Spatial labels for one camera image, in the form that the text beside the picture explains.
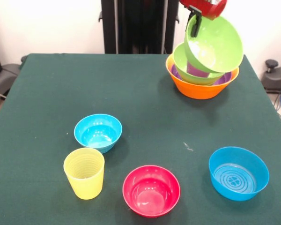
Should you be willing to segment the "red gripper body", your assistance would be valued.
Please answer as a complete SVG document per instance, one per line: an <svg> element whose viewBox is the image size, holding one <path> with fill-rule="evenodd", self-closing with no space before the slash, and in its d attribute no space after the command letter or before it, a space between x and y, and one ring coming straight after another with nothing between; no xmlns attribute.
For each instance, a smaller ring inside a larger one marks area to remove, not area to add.
<svg viewBox="0 0 281 225"><path fill-rule="evenodd" d="M179 0L179 2L190 11L189 18L199 14L210 20L219 17L227 4L227 0Z"/></svg>

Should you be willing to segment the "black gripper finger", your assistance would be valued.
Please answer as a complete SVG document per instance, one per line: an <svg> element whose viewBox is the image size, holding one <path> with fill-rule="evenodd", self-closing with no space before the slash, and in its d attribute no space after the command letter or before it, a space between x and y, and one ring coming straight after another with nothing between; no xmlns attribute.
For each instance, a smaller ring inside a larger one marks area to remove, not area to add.
<svg viewBox="0 0 281 225"><path fill-rule="evenodd" d="M193 27L193 22L191 22L192 18L193 18L193 13L190 13L188 16L186 27L185 27L185 32L187 32L187 31L191 32L192 27Z"/></svg>
<svg viewBox="0 0 281 225"><path fill-rule="evenodd" d="M200 29L201 21L202 21L202 15L196 14L196 20L195 20L195 23L192 26L192 30L191 30L191 37L192 38L197 37L199 29Z"/></svg>

